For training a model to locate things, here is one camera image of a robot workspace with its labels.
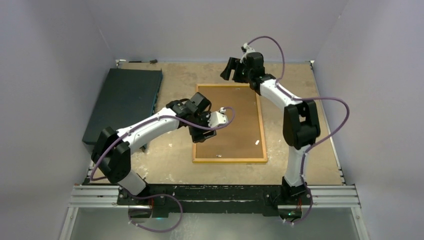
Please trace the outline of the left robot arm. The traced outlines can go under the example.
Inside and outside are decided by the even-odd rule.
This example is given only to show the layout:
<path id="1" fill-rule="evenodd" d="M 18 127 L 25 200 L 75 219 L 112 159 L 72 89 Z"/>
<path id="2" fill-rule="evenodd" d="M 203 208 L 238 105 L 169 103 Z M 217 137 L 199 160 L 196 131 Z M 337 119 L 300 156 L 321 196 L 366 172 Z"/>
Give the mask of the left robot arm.
<path id="1" fill-rule="evenodd" d="M 150 187 L 132 169 L 132 155 L 157 137 L 183 127 L 189 129 L 193 143 L 214 137 L 217 129 L 229 121 L 224 108 L 211 111 L 211 105 L 204 95 L 196 92 L 191 98 L 169 102 L 159 112 L 133 125 L 117 130 L 104 128 L 91 155 L 94 167 L 90 180 L 97 181 L 95 173 L 99 170 L 110 183 L 126 190 L 136 204 L 146 203 Z"/>

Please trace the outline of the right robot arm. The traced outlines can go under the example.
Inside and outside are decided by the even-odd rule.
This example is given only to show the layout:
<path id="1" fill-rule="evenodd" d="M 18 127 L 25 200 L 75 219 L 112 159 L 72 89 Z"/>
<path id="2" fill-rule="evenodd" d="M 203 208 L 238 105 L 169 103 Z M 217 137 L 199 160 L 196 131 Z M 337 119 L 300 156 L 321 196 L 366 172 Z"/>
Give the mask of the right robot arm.
<path id="1" fill-rule="evenodd" d="M 307 191 L 307 154 L 321 134 L 315 101 L 298 98 L 282 87 L 273 75 L 266 73 L 264 57 L 260 52 L 247 53 L 242 59 L 229 58 L 220 77 L 226 81 L 248 84 L 259 96 L 268 99 L 282 111 L 282 135 L 289 146 L 289 154 L 280 196 L 284 202 L 294 203 Z"/>

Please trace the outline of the dark blue flat box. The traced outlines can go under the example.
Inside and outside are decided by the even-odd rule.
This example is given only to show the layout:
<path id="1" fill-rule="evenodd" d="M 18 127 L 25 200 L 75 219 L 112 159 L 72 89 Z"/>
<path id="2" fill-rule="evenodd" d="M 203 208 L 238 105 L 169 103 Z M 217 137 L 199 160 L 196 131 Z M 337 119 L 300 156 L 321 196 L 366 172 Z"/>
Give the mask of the dark blue flat box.
<path id="1" fill-rule="evenodd" d="M 108 71 L 82 137 L 89 153 L 104 128 L 125 128 L 155 113 L 163 77 L 161 70 Z"/>

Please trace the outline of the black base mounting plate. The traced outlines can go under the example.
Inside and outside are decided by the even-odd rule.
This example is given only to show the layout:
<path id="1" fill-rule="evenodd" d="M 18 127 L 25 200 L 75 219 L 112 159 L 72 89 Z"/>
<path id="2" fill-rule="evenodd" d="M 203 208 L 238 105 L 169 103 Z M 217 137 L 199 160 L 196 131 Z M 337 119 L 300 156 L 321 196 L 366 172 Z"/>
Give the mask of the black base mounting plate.
<path id="1" fill-rule="evenodd" d="M 260 214 L 264 217 L 299 218 L 311 203 L 311 191 L 303 185 L 282 184 L 150 184 L 132 196 L 120 187 L 117 204 L 144 209 L 153 218 L 169 214 Z"/>

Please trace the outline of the aluminium rail frame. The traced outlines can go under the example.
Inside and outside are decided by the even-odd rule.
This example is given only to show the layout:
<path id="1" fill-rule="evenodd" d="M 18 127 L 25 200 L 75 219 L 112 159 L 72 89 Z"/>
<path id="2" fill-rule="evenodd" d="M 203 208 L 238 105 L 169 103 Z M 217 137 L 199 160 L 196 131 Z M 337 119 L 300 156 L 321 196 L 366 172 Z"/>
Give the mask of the aluminium rail frame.
<path id="1" fill-rule="evenodd" d="M 67 220 L 60 234 L 61 240 L 71 238 L 72 227 L 75 223 L 75 217 L 79 209 L 83 208 L 131 208 L 126 205 L 118 205 L 119 186 L 111 184 L 86 184 L 73 187 L 68 204 Z M 309 207 L 315 209 L 348 209 L 353 216 L 353 225 L 356 228 L 357 236 L 360 240 L 368 240 L 363 216 L 361 212 L 361 203 L 357 189 L 354 185 L 312 185 L 310 186 L 311 200 L 310 204 L 302 209 Z"/>

